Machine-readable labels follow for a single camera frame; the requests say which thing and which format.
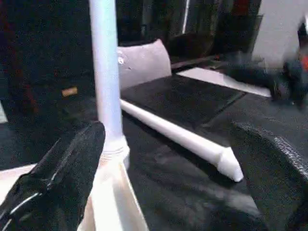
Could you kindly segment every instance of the black surface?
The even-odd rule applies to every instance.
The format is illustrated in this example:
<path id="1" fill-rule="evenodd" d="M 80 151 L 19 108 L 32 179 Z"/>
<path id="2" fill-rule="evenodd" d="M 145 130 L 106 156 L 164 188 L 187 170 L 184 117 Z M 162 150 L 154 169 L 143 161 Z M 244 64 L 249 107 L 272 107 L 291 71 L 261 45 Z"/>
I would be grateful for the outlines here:
<path id="1" fill-rule="evenodd" d="M 177 75 L 121 92 L 122 99 L 129 103 L 224 146 L 229 146 L 224 137 L 208 133 L 206 129 L 200 129 L 200 126 L 244 95 L 242 91 Z"/>
<path id="2" fill-rule="evenodd" d="M 97 118 L 94 98 L 73 98 L 43 112 L 33 122 L 0 125 L 0 169 L 37 162 L 77 120 Z M 150 230 L 266 230 L 245 181 L 234 183 L 126 113 L 123 129 L 131 150 L 128 175 Z"/>

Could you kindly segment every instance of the blurry object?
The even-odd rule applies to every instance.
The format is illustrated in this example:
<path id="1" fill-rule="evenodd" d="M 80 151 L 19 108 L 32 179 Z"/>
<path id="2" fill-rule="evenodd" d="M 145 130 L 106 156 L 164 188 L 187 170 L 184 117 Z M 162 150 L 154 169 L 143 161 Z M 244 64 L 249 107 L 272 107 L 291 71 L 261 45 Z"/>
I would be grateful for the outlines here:
<path id="1" fill-rule="evenodd" d="M 215 34 L 211 54 L 252 52 L 262 16 L 223 14 Z"/>
<path id="2" fill-rule="evenodd" d="M 100 122 L 65 134 L 0 205 L 0 230 L 76 231 L 105 139 Z"/>
<path id="3" fill-rule="evenodd" d="M 212 46 L 212 36 L 189 33 L 172 38 L 167 50 L 170 56 L 200 58 L 207 56 Z"/>
<path id="4" fill-rule="evenodd" d="M 303 67 L 308 71 L 308 13 L 304 16 L 298 29 L 299 59 Z"/>
<path id="5" fill-rule="evenodd" d="M 290 98 L 302 106 L 308 92 L 308 71 L 304 69 L 300 60 L 290 60 L 284 64 L 284 74 L 288 77 Z"/>
<path id="6" fill-rule="evenodd" d="M 236 122 L 230 136 L 231 146 L 268 229 L 306 231 L 307 149 L 289 142 L 294 140 L 294 131 L 287 129 L 283 133 L 283 129 L 287 126 L 274 120 L 262 123 L 254 118 L 249 123 Z M 306 143 L 307 131 L 301 130 L 299 134 L 300 142 Z"/>
<path id="7" fill-rule="evenodd" d="M 308 93 L 308 72 L 297 59 L 286 61 L 284 70 L 270 70 L 237 55 L 230 60 L 224 73 L 237 81 L 268 88 L 274 100 L 291 100 L 299 107 L 303 106 Z"/>

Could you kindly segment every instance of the white pvc pipe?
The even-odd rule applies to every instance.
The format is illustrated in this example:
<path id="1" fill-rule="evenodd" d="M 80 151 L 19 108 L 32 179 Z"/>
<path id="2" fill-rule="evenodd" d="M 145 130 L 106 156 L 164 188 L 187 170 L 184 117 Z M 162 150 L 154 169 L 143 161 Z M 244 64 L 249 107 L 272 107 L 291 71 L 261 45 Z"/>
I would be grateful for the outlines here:
<path id="1" fill-rule="evenodd" d="M 99 120 L 105 125 L 106 141 L 123 137 L 115 0 L 89 0 L 96 101 Z"/>
<path id="2" fill-rule="evenodd" d="M 124 100 L 121 100 L 121 107 L 142 123 L 213 164 L 220 173 L 235 182 L 243 179 L 241 167 L 231 148 L 222 147 Z"/>

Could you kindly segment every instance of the black fabric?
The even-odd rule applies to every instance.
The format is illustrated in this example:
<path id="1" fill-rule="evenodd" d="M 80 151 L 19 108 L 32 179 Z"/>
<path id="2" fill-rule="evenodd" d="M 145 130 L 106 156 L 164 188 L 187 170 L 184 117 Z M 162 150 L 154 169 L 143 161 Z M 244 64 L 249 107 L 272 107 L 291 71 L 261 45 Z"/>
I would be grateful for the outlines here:
<path id="1" fill-rule="evenodd" d="M 123 116 L 131 148 L 128 175 L 150 230 L 267 231 L 245 180 L 233 182 L 195 154 Z"/>
<path id="2" fill-rule="evenodd" d="M 0 169 L 38 162 L 76 120 L 97 119 L 94 98 L 72 99 L 46 107 L 37 126 L 0 124 Z M 53 108 L 59 111 L 49 113 Z M 123 130 L 130 147 L 128 175 L 150 230 L 267 230 L 245 180 L 233 182 L 126 113 Z"/>
<path id="3" fill-rule="evenodd" d="M 200 125 L 211 121 L 244 92 L 174 75 L 121 92 L 122 99 L 221 145 L 228 142 Z"/>
<path id="4" fill-rule="evenodd" d="M 100 122 L 63 135 L 0 205 L 0 229 L 75 231 L 103 151 Z"/>
<path id="5" fill-rule="evenodd" d="M 249 122 L 233 124 L 232 149 L 248 188 L 270 230 L 306 230 L 308 130 L 295 131 L 277 121 L 260 123 L 254 117 Z M 294 143 L 298 139 L 305 147 L 303 150 Z"/>

